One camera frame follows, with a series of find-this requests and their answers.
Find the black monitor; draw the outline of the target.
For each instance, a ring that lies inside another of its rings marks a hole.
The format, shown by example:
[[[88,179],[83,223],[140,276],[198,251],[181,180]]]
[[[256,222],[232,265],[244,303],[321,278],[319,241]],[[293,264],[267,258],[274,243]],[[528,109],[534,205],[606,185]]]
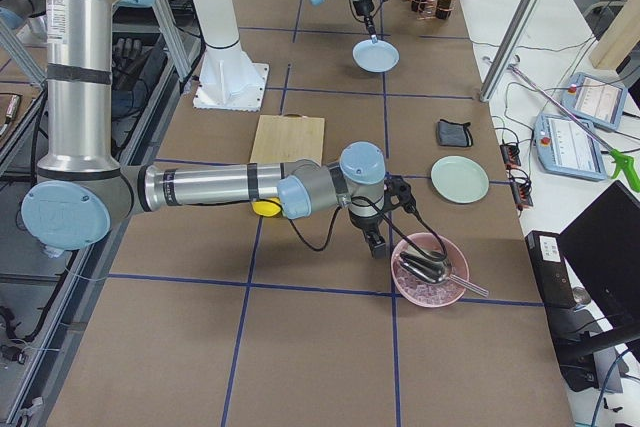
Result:
[[[613,182],[560,234],[566,261],[613,327],[561,346],[565,362],[616,345],[639,345],[639,199]]]

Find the pink bowl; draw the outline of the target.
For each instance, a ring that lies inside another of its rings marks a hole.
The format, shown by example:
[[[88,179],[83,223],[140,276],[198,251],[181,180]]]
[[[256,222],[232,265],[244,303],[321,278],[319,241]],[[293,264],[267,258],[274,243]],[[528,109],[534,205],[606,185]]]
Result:
[[[452,273],[469,279],[467,260],[462,251],[446,237],[442,238],[446,247],[448,260],[452,264]],[[396,290],[407,300],[421,307],[444,307],[455,303],[466,292],[466,289],[450,280],[440,284],[424,282],[407,272],[401,266],[400,253],[410,248],[410,245],[401,240],[395,246],[391,256],[391,275]]]

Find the teach pendant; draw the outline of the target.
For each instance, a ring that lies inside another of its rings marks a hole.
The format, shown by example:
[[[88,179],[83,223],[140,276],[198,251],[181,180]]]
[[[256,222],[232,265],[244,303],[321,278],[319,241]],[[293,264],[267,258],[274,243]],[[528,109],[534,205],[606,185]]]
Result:
[[[547,173],[589,181],[607,178],[600,145],[565,116],[540,113],[534,124],[534,144]]]
[[[561,103],[574,115],[613,132],[619,127],[628,90],[621,82],[578,72],[568,81]]]

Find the teach pendant near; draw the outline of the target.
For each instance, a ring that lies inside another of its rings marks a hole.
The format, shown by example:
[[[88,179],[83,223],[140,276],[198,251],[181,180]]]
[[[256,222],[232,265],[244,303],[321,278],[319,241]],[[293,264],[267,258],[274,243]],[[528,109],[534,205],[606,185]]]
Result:
[[[589,181],[607,178],[600,145],[565,116],[540,113],[534,124],[534,144],[547,173]]]

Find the dark grey folded cloth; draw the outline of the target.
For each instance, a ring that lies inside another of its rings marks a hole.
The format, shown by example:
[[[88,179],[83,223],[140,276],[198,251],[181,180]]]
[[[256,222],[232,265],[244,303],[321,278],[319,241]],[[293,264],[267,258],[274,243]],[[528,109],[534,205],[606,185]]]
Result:
[[[457,123],[440,119],[436,124],[436,138],[440,146],[469,148],[474,145],[470,122]]]

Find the wooden cutting board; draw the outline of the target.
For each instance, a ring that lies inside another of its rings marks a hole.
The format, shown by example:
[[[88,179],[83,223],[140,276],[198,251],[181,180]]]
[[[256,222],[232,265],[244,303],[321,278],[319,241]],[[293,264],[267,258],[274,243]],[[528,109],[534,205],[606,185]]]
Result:
[[[266,164],[306,159],[320,164],[324,131],[324,118],[261,115],[250,161]]]

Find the orange black connector block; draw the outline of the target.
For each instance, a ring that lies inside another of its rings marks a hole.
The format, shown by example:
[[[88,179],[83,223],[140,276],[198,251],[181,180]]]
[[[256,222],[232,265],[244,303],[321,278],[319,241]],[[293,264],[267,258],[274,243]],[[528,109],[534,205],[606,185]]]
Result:
[[[502,143],[500,152],[506,169],[519,168],[521,166],[520,148],[517,144]]]

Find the light blue plate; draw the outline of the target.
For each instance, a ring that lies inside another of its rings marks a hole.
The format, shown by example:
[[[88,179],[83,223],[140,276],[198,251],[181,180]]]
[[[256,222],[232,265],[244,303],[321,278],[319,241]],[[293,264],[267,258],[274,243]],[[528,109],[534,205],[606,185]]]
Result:
[[[365,71],[372,73],[388,72],[399,61],[398,50],[389,42],[363,40],[352,49],[355,63]]]

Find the light green plate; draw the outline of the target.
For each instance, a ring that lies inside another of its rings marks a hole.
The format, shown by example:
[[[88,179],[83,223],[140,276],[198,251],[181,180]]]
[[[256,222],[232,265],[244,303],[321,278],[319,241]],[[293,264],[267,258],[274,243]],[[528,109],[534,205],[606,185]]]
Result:
[[[446,200],[470,204],[483,199],[489,191],[489,178],[475,161],[463,156],[446,156],[434,163],[431,180]]]

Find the metal scoop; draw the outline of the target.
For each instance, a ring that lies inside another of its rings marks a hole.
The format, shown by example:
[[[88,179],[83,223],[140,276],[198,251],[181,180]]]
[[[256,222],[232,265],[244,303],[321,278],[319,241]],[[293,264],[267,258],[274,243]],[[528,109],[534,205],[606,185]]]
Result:
[[[437,260],[426,254],[420,254],[413,248],[401,251],[399,257],[400,266],[423,282],[440,285],[451,281],[482,297],[489,296],[487,289],[454,274],[453,266],[447,258]]]

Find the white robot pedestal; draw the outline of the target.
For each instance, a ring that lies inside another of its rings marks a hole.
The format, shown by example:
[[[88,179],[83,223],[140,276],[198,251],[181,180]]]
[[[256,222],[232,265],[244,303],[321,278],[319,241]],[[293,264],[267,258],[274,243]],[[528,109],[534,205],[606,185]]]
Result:
[[[232,0],[192,0],[205,53],[194,106],[256,112],[261,108],[269,73],[244,51]]]

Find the black computer tower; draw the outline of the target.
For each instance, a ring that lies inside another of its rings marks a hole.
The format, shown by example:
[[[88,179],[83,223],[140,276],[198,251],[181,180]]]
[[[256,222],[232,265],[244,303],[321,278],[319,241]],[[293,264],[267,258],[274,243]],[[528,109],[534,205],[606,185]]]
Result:
[[[591,302],[591,296],[571,284],[558,238],[556,233],[532,230],[525,242],[544,306],[577,311]]]

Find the yellow lemon left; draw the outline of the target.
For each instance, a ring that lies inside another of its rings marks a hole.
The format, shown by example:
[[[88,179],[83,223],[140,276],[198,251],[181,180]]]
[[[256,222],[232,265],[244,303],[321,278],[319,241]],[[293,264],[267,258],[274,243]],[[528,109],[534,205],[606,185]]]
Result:
[[[252,202],[253,211],[262,217],[276,217],[282,212],[282,206],[277,198],[259,199]]]

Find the teach pendant far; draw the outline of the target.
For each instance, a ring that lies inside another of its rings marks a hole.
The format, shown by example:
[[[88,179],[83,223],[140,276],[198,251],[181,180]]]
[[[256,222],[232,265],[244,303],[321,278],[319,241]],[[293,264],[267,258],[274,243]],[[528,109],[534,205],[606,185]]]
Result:
[[[578,72],[568,81],[561,103],[574,115],[613,132],[619,127],[628,90],[621,82]]]

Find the aluminium frame post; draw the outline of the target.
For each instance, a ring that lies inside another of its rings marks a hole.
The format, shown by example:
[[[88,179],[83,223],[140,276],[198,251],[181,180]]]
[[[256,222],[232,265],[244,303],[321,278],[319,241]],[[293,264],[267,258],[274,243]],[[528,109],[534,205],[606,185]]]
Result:
[[[539,2],[540,0],[520,0],[482,84],[479,93],[481,102],[488,102],[494,94]]]

